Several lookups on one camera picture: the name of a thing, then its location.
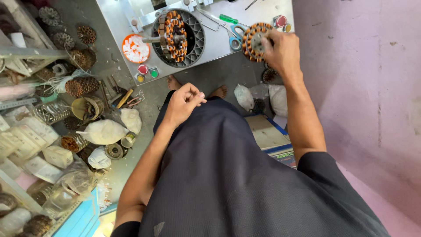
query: concrete floor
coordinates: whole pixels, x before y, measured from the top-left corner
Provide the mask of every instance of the concrete floor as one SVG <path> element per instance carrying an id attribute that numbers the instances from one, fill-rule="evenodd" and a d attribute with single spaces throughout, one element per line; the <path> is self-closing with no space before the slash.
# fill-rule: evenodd
<path id="1" fill-rule="evenodd" d="M 89 25 L 96 31 L 97 40 L 92 48 L 96 52 L 98 61 L 91 68 L 92 74 L 97 75 L 98 79 L 105 79 L 106 76 L 113 75 L 119 86 L 126 89 L 134 88 L 133 95 L 142 91 L 145 96 L 145 100 L 135 106 L 135 109 L 140 113 L 143 124 L 133 149 L 128 152 L 125 158 L 113 161 L 108 168 L 109 173 L 106 179 L 109 187 L 112 188 L 109 199 L 116 202 L 126 180 L 153 137 L 152 128 L 159 113 L 158 106 L 163 104 L 169 92 L 167 82 L 165 78 L 162 78 L 138 87 L 135 86 L 124 63 L 119 46 L 114 41 L 96 1 L 59 0 L 52 5 L 61 14 L 67 28 L 66 32 L 73 36 L 76 41 L 78 41 L 76 36 L 78 26 Z M 77 46 L 78 48 L 86 48 L 80 42 Z M 184 70 L 175 74 L 175 76 L 182 84 L 190 82 L 205 94 L 211 93 L 221 85 L 227 85 L 229 93 L 225 100 L 234 104 L 244 115 L 247 115 L 248 112 L 241 108 L 235 99 L 234 88 L 238 83 L 248 88 L 259 84 L 263 71 L 263 63 L 251 63 L 241 52 L 237 52 Z M 112 90 L 110 90 L 110 93 L 111 96 L 114 96 Z"/>

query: bare foot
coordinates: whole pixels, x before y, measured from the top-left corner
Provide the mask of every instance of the bare foot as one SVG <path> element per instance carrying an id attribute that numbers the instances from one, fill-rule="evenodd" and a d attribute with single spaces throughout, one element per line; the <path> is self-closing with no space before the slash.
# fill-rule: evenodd
<path id="1" fill-rule="evenodd" d="M 173 75 L 168 76 L 167 82 L 168 82 L 168 88 L 171 91 L 172 90 L 178 90 L 178 89 L 181 88 L 181 84 L 179 83 L 179 81 L 177 81 L 177 79 Z"/>
<path id="2" fill-rule="evenodd" d="M 227 92 L 228 92 L 228 87 L 226 85 L 222 85 L 218 89 L 216 89 L 214 92 L 212 92 L 208 98 L 211 98 L 212 96 L 218 96 L 223 99 L 226 97 Z"/>

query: metal worktable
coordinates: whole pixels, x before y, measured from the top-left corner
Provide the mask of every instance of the metal worktable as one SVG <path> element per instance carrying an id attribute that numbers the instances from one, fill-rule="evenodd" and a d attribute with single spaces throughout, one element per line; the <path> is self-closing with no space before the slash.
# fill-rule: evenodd
<path id="1" fill-rule="evenodd" d="M 212 4 L 208 6 L 204 6 L 203 4 L 196 6 L 195 10 L 191 13 L 198 20 L 201 20 L 203 24 L 208 25 L 214 29 L 218 27 L 218 24 L 208 19 L 206 16 L 202 15 L 198 10 L 196 10 L 197 7 L 200 7 L 201 9 L 212 13 L 216 17 L 218 17 L 220 14 L 228 15 L 232 18 L 238 19 L 239 22 L 246 25 L 252 25 L 257 22 L 272 23 L 273 17 L 278 15 L 284 15 L 286 16 L 288 23 L 292 25 L 291 31 L 295 31 L 292 0 L 257 0 L 248 10 L 245 11 L 245 8 L 252 1 L 253 0 L 237 0 L 235 2 L 230 3 L 226 0 L 215 0 Z M 118 0 L 97 0 L 97 3 L 114 37 L 114 40 L 120 47 L 120 52 L 123 54 L 121 44 L 127 35 L 133 34 L 133 31 L 121 7 L 121 2 Z M 144 11 L 148 11 L 148 9 L 150 9 L 150 6 L 145 6 L 147 6 L 148 4 L 151 5 L 150 0 L 131 0 L 130 3 L 132 9 L 139 17 L 142 16 L 143 13 L 145 13 Z M 181 4 L 181 2 L 177 2 L 169 5 L 166 8 L 180 8 Z M 166 8 L 161 8 L 151 13 L 148 12 L 148 14 L 145 13 L 145 16 L 149 17 L 150 20 L 152 20 L 154 16 L 157 15 L 157 13 L 159 14 Z M 153 24 L 144 26 L 143 32 L 140 35 L 149 37 L 152 32 L 152 25 Z M 198 59 L 198 61 L 189 67 L 194 67 L 196 65 L 200 65 L 202 63 L 206 63 L 219 57 L 224 57 L 228 54 L 234 53 L 234 51 L 229 46 L 229 35 L 225 28 L 220 27 L 218 31 L 213 31 L 203 26 L 203 29 L 205 31 L 204 52 L 202 56 Z M 152 78 L 151 75 L 148 74 L 143 83 L 166 77 L 168 75 L 189 68 L 177 68 L 169 66 L 157 56 L 152 47 L 150 52 L 151 53 L 149 59 L 144 64 L 146 64 L 149 68 L 157 67 L 159 71 L 159 76 L 157 78 Z M 128 61 L 124 57 L 124 55 L 123 58 L 126 62 L 127 67 L 130 70 L 131 75 L 134 77 L 137 74 L 137 68 L 139 65 Z"/>

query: black shirt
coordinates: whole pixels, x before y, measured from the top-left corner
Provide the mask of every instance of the black shirt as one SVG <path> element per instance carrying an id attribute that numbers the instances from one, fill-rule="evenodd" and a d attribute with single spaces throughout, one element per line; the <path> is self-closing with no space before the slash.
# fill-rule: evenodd
<path id="1" fill-rule="evenodd" d="M 262 152 L 234 106 L 213 100 L 174 132 L 142 222 L 128 236 L 389 236 L 324 152 L 297 170 Z"/>

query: screwdriver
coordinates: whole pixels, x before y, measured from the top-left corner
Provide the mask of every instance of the screwdriver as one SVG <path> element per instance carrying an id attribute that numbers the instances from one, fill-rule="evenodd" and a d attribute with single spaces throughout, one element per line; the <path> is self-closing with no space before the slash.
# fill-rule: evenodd
<path id="1" fill-rule="evenodd" d="M 243 26 L 247 26 L 248 28 L 250 28 L 250 26 L 238 22 L 237 19 L 234 19 L 234 18 L 232 18 L 230 16 L 227 16 L 227 15 L 224 15 L 224 14 L 219 15 L 219 19 L 223 20 L 224 22 L 229 22 L 229 23 L 234 23 L 234 24 L 242 24 Z"/>

